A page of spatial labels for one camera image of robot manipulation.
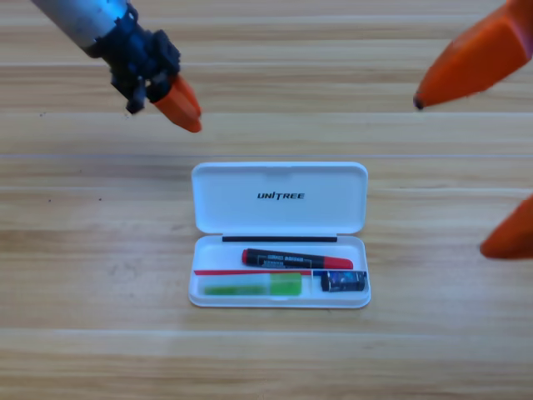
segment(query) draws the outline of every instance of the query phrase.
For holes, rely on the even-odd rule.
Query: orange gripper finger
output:
[[[170,92],[154,103],[172,123],[192,133],[202,130],[200,116],[202,110],[189,84],[178,76],[172,83]]]
[[[491,233],[480,250],[486,258],[533,259],[533,196],[524,200]]]
[[[423,109],[481,93],[533,55],[533,1],[509,0],[451,42],[413,98]]]

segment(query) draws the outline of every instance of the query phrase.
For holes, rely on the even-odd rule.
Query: red pen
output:
[[[248,267],[279,269],[353,269],[346,258],[313,256],[294,252],[272,252],[248,248],[242,252],[242,262]]]

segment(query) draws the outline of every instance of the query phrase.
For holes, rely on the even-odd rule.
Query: open lid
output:
[[[233,236],[329,236],[365,224],[357,162],[206,162],[192,171],[197,227]]]

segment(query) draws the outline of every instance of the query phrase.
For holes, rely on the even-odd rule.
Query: green marker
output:
[[[203,292],[209,296],[298,296],[301,274],[251,273],[202,277]]]

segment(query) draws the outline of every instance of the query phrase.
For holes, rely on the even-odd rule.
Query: white case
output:
[[[197,227],[189,298],[200,307],[362,308],[371,300],[365,245],[368,172],[357,162],[206,162],[192,170]],[[275,193],[263,197],[263,193]],[[303,276],[301,295],[208,296],[196,270],[252,270],[246,248],[349,258],[366,272],[362,292],[323,292]]]

